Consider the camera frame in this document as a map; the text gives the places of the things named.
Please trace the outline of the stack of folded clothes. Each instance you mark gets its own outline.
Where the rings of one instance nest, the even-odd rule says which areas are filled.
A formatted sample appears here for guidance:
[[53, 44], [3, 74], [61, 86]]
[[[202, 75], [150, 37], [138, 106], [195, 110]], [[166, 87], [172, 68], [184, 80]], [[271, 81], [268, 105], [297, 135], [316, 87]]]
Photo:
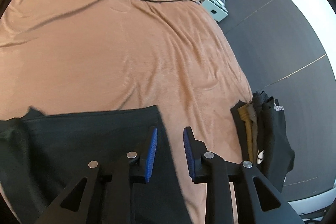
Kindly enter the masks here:
[[266, 92], [252, 94], [232, 109], [243, 160], [259, 171], [281, 192], [286, 175], [294, 168], [295, 152], [287, 133], [284, 107]]

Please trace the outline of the black sleeveless shirt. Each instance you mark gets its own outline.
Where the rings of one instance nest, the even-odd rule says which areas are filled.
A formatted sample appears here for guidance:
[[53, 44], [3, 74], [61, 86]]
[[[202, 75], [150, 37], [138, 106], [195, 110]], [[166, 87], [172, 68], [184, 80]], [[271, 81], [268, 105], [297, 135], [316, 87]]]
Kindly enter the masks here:
[[137, 223], [190, 223], [170, 145], [156, 106], [144, 109], [45, 115], [31, 108], [1, 121], [1, 185], [22, 223], [34, 223], [66, 185], [107, 165], [158, 132], [153, 174], [135, 193]]

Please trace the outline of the brown fleece blanket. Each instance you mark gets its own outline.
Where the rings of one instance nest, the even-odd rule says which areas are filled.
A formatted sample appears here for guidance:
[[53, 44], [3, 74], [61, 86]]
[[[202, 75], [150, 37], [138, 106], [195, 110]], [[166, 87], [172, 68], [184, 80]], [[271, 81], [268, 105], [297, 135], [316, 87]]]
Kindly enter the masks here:
[[206, 187], [189, 178], [183, 129], [241, 162], [231, 108], [251, 98], [221, 28], [191, 0], [12, 0], [1, 17], [1, 118], [158, 106], [193, 223]]

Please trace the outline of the white bedside table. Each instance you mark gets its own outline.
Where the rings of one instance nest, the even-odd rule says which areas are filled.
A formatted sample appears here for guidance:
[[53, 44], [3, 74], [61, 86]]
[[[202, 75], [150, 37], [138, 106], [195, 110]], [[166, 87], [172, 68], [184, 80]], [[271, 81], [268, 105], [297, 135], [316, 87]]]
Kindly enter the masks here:
[[217, 0], [197, 0], [216, 22], [222, 21], [228, 16], [228, 11], [224, 5]]

